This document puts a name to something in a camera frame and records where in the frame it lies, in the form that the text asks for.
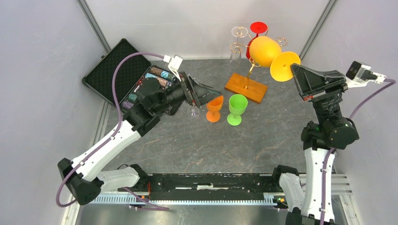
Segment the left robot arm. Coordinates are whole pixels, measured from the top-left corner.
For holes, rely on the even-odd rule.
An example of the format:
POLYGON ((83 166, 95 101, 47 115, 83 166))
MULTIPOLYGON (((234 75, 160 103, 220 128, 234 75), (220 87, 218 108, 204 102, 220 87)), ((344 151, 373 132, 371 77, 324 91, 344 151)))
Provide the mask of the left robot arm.
POLYGON ((113 171, 103 171, 103 168, 127 146, 153 129, 170 107, 185 101, 200 108, 222 93, 182 73, 180 82, 168 89, 164 89, 155 78, 145 78, 135 94, 135 103, 125 114, 119 115, 118 124, 110 133, 82 155, 74 159, 63 158, 58 162, 62 178, 56 194, 59 207, 70 206, 69 203, 60 203, 64 186, 74 196, 72 202, 79 205, 86 205, 102 192, 110 190, 125 187, 144 190, 147 177, 134 167, 113 171))

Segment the clear wine glass front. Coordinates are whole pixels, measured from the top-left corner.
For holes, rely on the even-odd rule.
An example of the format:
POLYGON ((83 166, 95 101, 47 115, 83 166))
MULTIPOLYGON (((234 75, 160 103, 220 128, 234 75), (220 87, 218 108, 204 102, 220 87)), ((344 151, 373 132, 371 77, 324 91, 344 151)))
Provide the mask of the clear wine glass front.
POLYGON ((198 118, 199 113, 200 113, 200 109, 197 108, 196 106, 192 106, 191 109, 189 110, 189 114, 194 118, 198 118))

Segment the clear wine glass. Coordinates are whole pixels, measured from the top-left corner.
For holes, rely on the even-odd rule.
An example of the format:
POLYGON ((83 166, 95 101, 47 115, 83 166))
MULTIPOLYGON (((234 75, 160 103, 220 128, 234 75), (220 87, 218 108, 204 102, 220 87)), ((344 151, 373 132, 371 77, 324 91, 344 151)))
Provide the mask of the clear wine glass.
POLYGON ((248 30, 243 26, 235 26, 232 28, 231 33, 236 40, 230 46, 230 63, 241 59, 242 47, 245 47, 245 45, 240 43, 240 41, 247 36, 248 30))
POLYGON ((191 109, 189 110, 189 114, 194 118, 198 118, 199 113, 200 113, 200 109, 197 108, 196 106, 192 106, 191 109))

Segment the orange wine glass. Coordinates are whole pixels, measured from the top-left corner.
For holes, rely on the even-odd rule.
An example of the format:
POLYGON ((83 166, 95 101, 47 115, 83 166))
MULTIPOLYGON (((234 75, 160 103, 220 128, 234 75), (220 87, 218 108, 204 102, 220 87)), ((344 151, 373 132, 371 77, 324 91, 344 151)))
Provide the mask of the orange wine glass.
POLYGON ((219 96, 207 103, 206 107, 208 111, 206 113, 206 119, 209 122, 215 123, 221 118, 221 114, 219 111, 222 108, 223 100, 224 97, 219 96))

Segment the yellow wine glass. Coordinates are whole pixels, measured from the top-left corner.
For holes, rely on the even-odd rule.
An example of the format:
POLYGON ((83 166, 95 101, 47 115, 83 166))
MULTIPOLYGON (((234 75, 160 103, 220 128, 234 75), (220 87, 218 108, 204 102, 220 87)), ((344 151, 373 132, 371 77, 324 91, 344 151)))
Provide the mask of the yellow wine glass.
POLYGON ((301 64, 301 59, 295 52, 283 52, 281 45, 267 36, 255 38, 249 46, 249 54, 255 65, 269 68, 271 77, 278 82, 291 80, 291 66, 301 64))

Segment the red wine glass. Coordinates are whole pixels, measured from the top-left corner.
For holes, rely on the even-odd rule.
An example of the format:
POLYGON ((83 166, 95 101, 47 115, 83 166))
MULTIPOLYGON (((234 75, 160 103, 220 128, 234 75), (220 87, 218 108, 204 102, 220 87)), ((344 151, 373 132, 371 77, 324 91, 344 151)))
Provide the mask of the red wine glass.
POLYGON ((254 33, 254 34, 256 34, 255 35, 255 37, 252 37, 251 38, 251 40, 249 41, 249 43, 248 43, 248 47, 246 48, 246 57, 247 57, 247 59, 250 59, 251 58, 251 56, 250 56, 250 45, 251 45, 251 43, 252 43, 252 41, 254 40, 254 39, 256 39, 260 34, 263 34, 263 33, 265 33, 265 35, 267 35, 267 33, 268 33, 268 26, 264 23, 264 22, 260 22, 260 21, 257 21, 257 22, 253 22, 251 25, 250 25, 250 30, 254 33))

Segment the green wine glass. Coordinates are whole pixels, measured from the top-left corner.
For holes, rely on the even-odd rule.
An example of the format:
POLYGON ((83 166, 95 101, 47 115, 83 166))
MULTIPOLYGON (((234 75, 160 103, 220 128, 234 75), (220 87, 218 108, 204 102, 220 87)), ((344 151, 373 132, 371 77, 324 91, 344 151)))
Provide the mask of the green wine glass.
POLYGON ((238 126, 242 122, 241 115, 248 106, 248 100, 241 94, 234 94, 229 98, 229 115, 227 122, 232 126, 238 126))

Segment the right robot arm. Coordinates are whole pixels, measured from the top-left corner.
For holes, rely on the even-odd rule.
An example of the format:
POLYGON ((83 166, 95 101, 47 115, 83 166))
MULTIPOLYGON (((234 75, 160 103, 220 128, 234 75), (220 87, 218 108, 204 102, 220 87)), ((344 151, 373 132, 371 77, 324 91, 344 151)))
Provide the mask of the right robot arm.
POLYGON ((336 150, 359 139, 353 120, 342 115, 340 103, 347 90, 345 76, 336 71, 316 71, 297 63, 291 72, 303 100, 312 103, 317 122, 303 128, 301 141, 306 159, 306 184, 295 168, 279 165, 271 186, 283 191, 288 204, 288 225, 332 225, 331 176, 336 150))

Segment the clear wine glass back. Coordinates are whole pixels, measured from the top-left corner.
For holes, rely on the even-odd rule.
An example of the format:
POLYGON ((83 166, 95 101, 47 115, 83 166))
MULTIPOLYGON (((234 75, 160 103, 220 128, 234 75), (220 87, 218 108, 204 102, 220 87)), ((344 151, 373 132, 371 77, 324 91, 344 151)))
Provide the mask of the clear wine glass back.
POLYGON ((245 47, 245 45, 240 43, 240 41, 247 36, 248 30, 243 26, 235 26, 232 28, 231 33, 236 40, 230 46, 230 63, 241 59, 242 47, 245 47))

